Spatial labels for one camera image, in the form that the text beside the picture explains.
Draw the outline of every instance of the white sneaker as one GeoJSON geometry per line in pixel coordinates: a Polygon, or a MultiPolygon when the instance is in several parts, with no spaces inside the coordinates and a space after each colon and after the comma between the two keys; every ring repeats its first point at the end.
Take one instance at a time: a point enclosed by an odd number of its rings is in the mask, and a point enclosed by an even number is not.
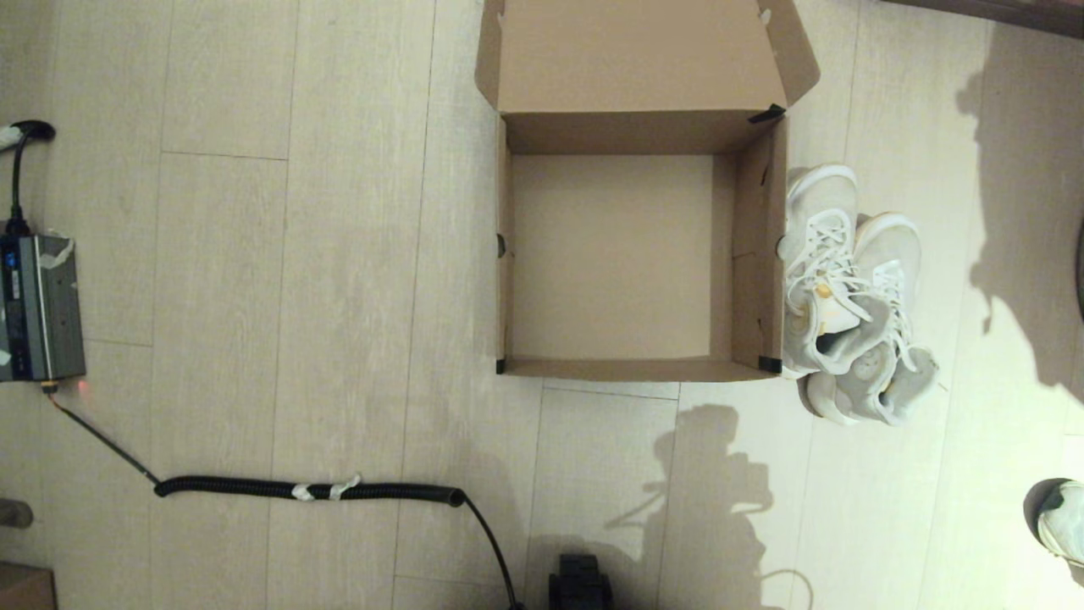
{"type": "Polygon", "coordinates": [[[1038,509],[1038,540],[1070,563],[1084,568],[1084,483],[1058,485],[1038,509]]]}
{"type": "Polygon", "coordinates": [[[846,375],[812,376],[805,386],[806,399],[818,414],[837,424],[875,419],[900,426],[918,399],[933,388],[939,372],[930,351],[912,345],[906,314],[921,261],[918,231],[902,213],[870,218],[859,228],[854,258],[870,295],[888,303],[888,333],[883,341],[854,360],[846,375]]]}
{"type": "Polygon", "coordinates": [[[856,218],[856,179],[844,165],[811,169],[787,193],[787,232],[776,248],[786,268],[785,378],[840,375],[864,352],[856,339],[869,329],[830,348],[817,346],[822,337],[874,321],[852,298],[860,288],[852,258],[856,218]]]}

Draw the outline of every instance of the wooden floor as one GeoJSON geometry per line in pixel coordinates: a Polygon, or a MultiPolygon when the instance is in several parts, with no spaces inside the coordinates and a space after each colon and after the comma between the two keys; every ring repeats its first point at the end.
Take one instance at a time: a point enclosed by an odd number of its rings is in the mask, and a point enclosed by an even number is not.
{"type": "MultiPolygon", "coordinates": [[[[906,428],[785,381],[493,375],[479,0],[0,3],[0,122],[59,130],[24,200],[79,246],[61,400],[160,477],[462,486],[532,609],[563,550],[632,610],[1081,607],[1021,503],[1084,479],[1084,44],[799,4],[824,76],[791,165],[846,160],[924,237],[943,375],[906,428]]],[[[0,388],[0,496],[38,515],[0,558],[53,568],[62,609],[504,608],[465,510],[157,499],[33,387],[0,388]]]]}

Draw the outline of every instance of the cardboard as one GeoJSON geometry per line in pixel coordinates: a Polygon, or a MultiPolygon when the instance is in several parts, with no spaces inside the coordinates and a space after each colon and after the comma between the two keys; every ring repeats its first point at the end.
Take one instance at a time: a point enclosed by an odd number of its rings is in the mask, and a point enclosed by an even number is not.
{"type": "Polygon", "coordinates": [[[56,610],[53,573],[0,562],[0,610],[56,610]]]}
{"type": "Polygon", "coordinates": [[[488,0],[498,373],[778,373],[783,114],[820,73],[792,0],[488,0]]]}

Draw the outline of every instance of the pair of sneakers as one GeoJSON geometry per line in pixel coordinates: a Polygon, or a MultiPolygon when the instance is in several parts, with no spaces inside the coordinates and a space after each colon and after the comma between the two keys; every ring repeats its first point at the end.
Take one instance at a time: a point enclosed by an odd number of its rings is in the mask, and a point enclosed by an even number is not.
{"type": "Polygon", "coordinates": [[[857,224],[857,180],[822,165],[787,194],[784,377],[802,379],[810,406],[850,426],[903,424],[938,365],[913,346],[907,309],[921,261],[918,231],[902,213],[857,224]]]}

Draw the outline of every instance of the white shoelace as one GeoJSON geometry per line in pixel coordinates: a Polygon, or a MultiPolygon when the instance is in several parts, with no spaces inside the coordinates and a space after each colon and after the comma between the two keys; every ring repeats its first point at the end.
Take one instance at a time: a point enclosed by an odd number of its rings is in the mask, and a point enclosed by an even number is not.
{"type": "Polygon", "coordinates": [[[875,269],[870,294],[888,302],[891,312],[889,314],[891,317],[888,324],[888,340],[892,342],[892,348],[903,366],[917,373],[918,366],[911,359],[911,321],[904,312],[901,278],[896,273],[886,273],[875,269]]]}
{"type": "Polygon", "coordinates": [[[816,234],[810,237],[816,245],[810,259],[799,259],[787,269],[787,307],[791,313],[803,315],[802,309],[795,301],[795,289],[803,287],[815,289],[820,282],[829,285],[842,284],[848,288],[848,294],[839,296],[837,300],[843,309],[862,319],[870,322],[869,313],[859,308],[850,296],[859,288],[867,287],[868,282],[857,276],[857,269],[851,257],[851,251],[847,247],[848,231],[844,226],[814,226],[816,234]],[[796,272],[799,264],[804,262],[805,268],[801,272],[796,272]]]}

